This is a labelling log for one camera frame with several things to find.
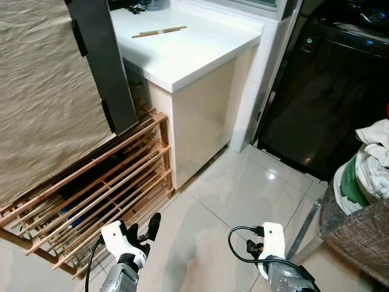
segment green fabric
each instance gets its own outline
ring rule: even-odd
[[[343,172],[342,181],[340,183],[340,194],[341,196],[347,197],[348,201],[366,207],[369,206],[370,203],[359,189],[355,173],[355,161],[356,158],[354,157]]]

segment chopstick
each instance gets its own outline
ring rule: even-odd
[[[141,32],[138,35],[133,35],[133,38],[141,38],[141,37],[147,37],[149,35],[160,35],[162,33],[168,33],[168,32],[178,32],[181,29],[186,29],[186,26],[179,26],[179,27],[171,27],[169,29],[162,29],[162,30],[152,30],[150,32]]]

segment black cable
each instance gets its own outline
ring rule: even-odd
[[[231,244],[231,235],[235,231],[240,230],[240,229],[250,230],[250,231],[252,231],[254,233],[256,233],[256,232],[255,232],[255,228],[250,228],[250,227],[247,227],[247,226],[237,226],[237,227],[231,229],[231,231],[229,233],[228,242],[229,242],[230,249],[231,249],[233,255],[235,257],[237,257],[238,259],[240,259],[242,262],[245,262],[245,263],[284,263],[285,265],[292,266],[293,268],[295,268],[297,270],[300,269],[297,265],[295,265],[294,263],[288,262],[287,260],[281,260],[281,259],[249,260],[249,259],[245,259],[245,258],[241,257],[239,254],[236,253],[236,251],[234,250],[234,248],[232,247],[232,244]]]
[[[96,242],[92,248],[92,251],[91,251],[91,256],[89,257],[88,267],[86,268],[86,275],[85,275],[85,292],[89,291],[89,273],[91,272],[92,259],[93,259],[93,256],[96,252],[98,245],[101,243],[104,243],[103,237],[100,237],[98,240],[96,240]]]

